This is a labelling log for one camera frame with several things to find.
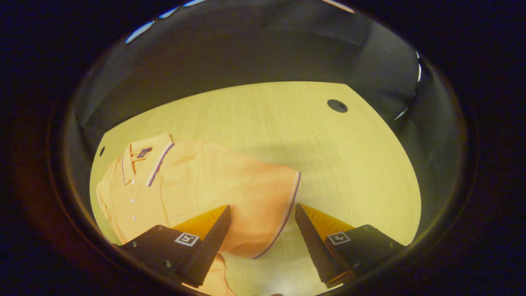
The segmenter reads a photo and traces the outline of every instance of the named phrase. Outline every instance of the wooden table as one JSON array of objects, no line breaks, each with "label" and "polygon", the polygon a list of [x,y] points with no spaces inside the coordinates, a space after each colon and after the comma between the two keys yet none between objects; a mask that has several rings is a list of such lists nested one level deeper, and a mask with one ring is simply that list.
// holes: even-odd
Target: wooden table
[{"label": "wooden table", "polygon": [[[348,111],[327,105],[342,101]],[[260,161],[302,172],[296,196],[353,226],[371,224],[403,245],[420,221],[420,192],[411,163],[381,117],[344,84],[273,82],[229,87],[159,106],[108,131],[93,161],[90,196],[95,219],[117,237],[98,206],[95,187],[129,142],[169,132],[175,143],[210,140]],[[315,295],[319,280],[294,213],[272,248],[256,260],[224,254],[238,296]]]}]

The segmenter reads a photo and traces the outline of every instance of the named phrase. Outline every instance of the polo shirt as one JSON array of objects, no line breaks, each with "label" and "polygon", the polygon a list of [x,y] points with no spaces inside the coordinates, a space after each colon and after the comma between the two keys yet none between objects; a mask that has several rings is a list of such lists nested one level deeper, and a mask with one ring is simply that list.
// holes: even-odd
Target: polo shirt
[{"label": "polo shirt", "polygon": [[255,259],[284,227],[300,175],[208,141],[175,144],[163,133],[127,144],[96,195],[122,244],[229,204],[232,222],[219,251]]}]

